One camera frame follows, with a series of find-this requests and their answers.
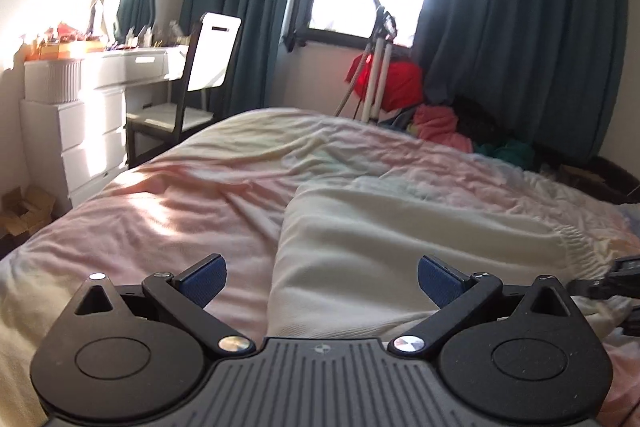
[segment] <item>white drawer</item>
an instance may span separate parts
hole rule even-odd
[[[164,49],[106,52],[82,61],[82,89],[164,77]]]
[[[82,145],[62,153],[69,193],[126,160],[125,134],[120,128],[103,136],[85,140]]]
[[[60,141],[66,151],[82,142],[98,138],[125,123],[122,90],[94,90],[82,102],[60,110]]]
[[[111,183],[121,172],[126,171],[126,167],[116,167],[110,169],[104,174],[94,178],[82,187],[77,188],[71,194],[69,199],[71,200],[71,206],[76,208],[81,203],[84,203],[89,198],[93,198],[96,194],[100,193],[109,183]]]

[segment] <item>white tripod stand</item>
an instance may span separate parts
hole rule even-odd
[[[372,122],[377,124],[380,115],[380,106],[382,105],[382,97],[385,94],[386,76],[389,71],[389,64],[391,63],[394,39],[398,36],[398,28],[396,27],[396,19],[385,10],[385,7],[380,4],[380,0],[373,0],[373,2],[376,4],[376,22],[373,26],[369,41],[367,41],[367,46],[364,49],[360,63],[351,78],[349,89],[340,102],[338,109],[335,111],[335,116],[340,116],[340,113],[344,109],[360,73],[362,73],[362,68],[364,68],[364,64],[371,54],[371,49],[375,45],[361,120],[364,123]]]

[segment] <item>silver rivet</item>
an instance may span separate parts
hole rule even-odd
[[[424,349],[424,340],[420,337],[405,335],[404,337],[398,337],[394,340],[394,347],[405,353],[417,353]]]
[[[251,347],[251,341],[238,336],[225,337],[224,339],[220,339],[218,347],[230,353],[240,353]]]

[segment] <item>window sill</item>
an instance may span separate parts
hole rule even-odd
[[[290,37],[284,37],[285,42],[290,41]],[[295,45],[304,47],[306,42],[320,42],[322,44],[330,44],[332,46],[339,46],[341,48],[352,48],[355,50],[364,51],[367,45],[366,37],[360,37],[358,35],[349,35],[346,33],[332,32],[330,30],[316,30],[313,28],[303,28],[296,31]],[[410,49],[405,46],[399,46],[394,44],[395,55],[409,56]]]

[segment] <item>white blanket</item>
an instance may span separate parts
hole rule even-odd
[[[302,185],[287,207],[268,305],[268,335],[389,341],[437,310],[417,283],[423,255],[505,284],[538,275],[561,282],[602,275],[607,260],[572,226],[454,208],[394,180]],[[629,299],[578,299],[601,336]]]

